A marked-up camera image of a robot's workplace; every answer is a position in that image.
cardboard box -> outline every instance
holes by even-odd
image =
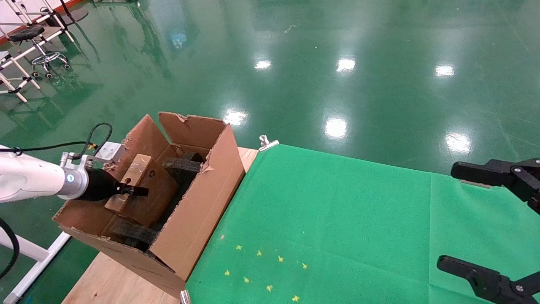
[[[53,220],[77,240],[178,298],[245,171],[232,128],[223,121],[162,112],[159,122],[171,143],[146,115],[122,142],[126,153],[120,162],[104,167],[120,180],[137,154],[158,163],[167,157],[181,157],[182,151],[205,157],[201,171],[150,245],[149,253],[115,241],[117,236],[109,228],[120,216],[104,207],[107,200],[67,201]]]

white frame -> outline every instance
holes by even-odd
[[[14,64],[18,69],[19,71],[21,71],[21,73],[25,76],[25,77],[16,77],[16,78],[6,78],[3,74],[2,74],[2,70],[11,65],[11,64]],[[34,87],[36,87],[38,90],[40,89],[40,87],[38,86],[37,82],[32,79],[32,77],[30,77],[30,75],[23,69],[23,67],[21,67],[21,65],[13,58],[11,57],[11,55],[9,55],[9,53],[7,55],[5,55],[4,57],[0,58],[0,80],[3,82],[3,84],[8,87],[9,90],[0,90],[0,94],[11,94],[10,91],[15,91],[15,90],[19,90],[18,92],[15,93],[15,95],[17,97],[19,97],[19,99],[21,99],[23,102],[28,102],[28,100],[26,100],[26,98],[24,98],[24,96],[20,93],[20,90],[22,88],[24,88],[24,86],[26,84],[28,84],[29,82],[32,83],[34,85]],[[11,81],[21,81],[21,83],[19,83],[19,85],[17,85],[17,87],[15,88],[13,86],[13,84],[11,84]]]
[[[3,304],[15,304],[21,299],[26,290],[28,290],[32,283],[34,283],[34,281],[39,277],[41,272],[43,272],[52,259],[54,259],[56,254],[60,252],[62,247],[67,243],[70,235],[65,232],[60,233],[60,235],[51,244],[51,246],[49,246],[48,249],[42,248],[18,235],[16,235],[16,237],[17,241],[19,242],[19,252],[36,260],[36,263],[23,277],[19,284],[15,286],[8,297],[4,299]],[[0,229],[0,244],[13,249],[11,240],[3,229]]]
[[[51,7],[49,2],[47,2],[47,0],[42,0],[42,2],[43,2],[43,4],[45,4],[45,7],[47,7],[49,12],[27,12],[25,9],[21,9],[16,5],[16,0],[5,0],[5,1],[8,4],[8,6],[11,8],[11,10],[17,15],[17,17],[19,17],[19,19],[21,20],[21,23],[0,22],[0,25],[24,25],[24,26],[29,26],[29,24],[32,24],[32,25],[33,24],[38,24],[40,22],[43,22],[43,21],[53,17],[55,19],[55,21],[61,27],[61,30],[59,32],[60,33],[65,33],[66,36],[69,38],[69,40],[71,42],[75,42],[75,40],[73,40],[73,37],[71,37],[71,34],[68,31],[68,28],[64,26],[64,24],[58,18],[58,16],[56,16],[56,14],[53,14],[54,9]],[[38,15],[38,16],[41,16],[41,17],[38,18],[36,21],[33,21],[32,18],[30,18],[29,15]],[[0,32],[4,35],[4,37],[9,38],[8,33],[6,33],[2,29],[1,26],[0,26]],[[45,37],[43,37],[43,35],[40,35],[40,37],[43,40],[45,40]]]

black seat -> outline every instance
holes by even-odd
[[[14,42],[20,42],[25,40],[30,40],[39,34],[43,33],[45,28],[41,25],[33,25],[24,29],[20,29],[9,35],[9,40]]]

wooden table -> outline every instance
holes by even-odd
[[[238,148],[246,171],[257,150]],[[62,304],[178,304],[180,301],[150,284],[115,260],[99,253]]]

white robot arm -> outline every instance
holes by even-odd
[[[94,155],[62,153],[60,165],[30,155],[0,152],[0,203],[40,196],[58,195],[61,199],[99,201],[114,194],[146,196],[148,189],[118,182],[109,173],[93,169],[92,162],[118,162],[125,149],[119,143],[106,142]]]

